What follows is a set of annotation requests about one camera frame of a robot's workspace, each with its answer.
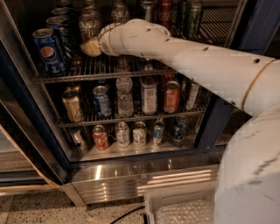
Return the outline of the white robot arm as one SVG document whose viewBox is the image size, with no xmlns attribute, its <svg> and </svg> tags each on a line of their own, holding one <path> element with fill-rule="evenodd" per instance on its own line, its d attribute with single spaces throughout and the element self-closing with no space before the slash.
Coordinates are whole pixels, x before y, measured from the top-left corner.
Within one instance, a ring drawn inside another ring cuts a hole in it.
<svg viewBox="0 0 280 224">
<path fill-rule="evenodd" d="M 214 224 L 280 224 L 280 62 L 174 38 L 159 24 L 109 24 L 80 46 L 88 56 L 159 60 L 250 114 L 223 154 Z"/>
</svg>

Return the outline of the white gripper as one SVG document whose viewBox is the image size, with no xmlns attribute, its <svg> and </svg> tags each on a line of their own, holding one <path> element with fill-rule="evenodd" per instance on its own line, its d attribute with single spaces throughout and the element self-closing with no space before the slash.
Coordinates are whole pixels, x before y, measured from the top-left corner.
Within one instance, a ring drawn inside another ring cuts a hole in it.
<svg viewBox="0 0 280 224">
<path fill-rule="evenodd" d="M 98 37 L 93 37 L 82 44 L 80 44 L 80 49 L 90 57 L 97 57 L 103 53 L 108 56 L 120 56 L 111 45 L 111 34 L 113 30 L 121 26 L 121 23 L 108 24 L 101 29 Z"/>
</svg>

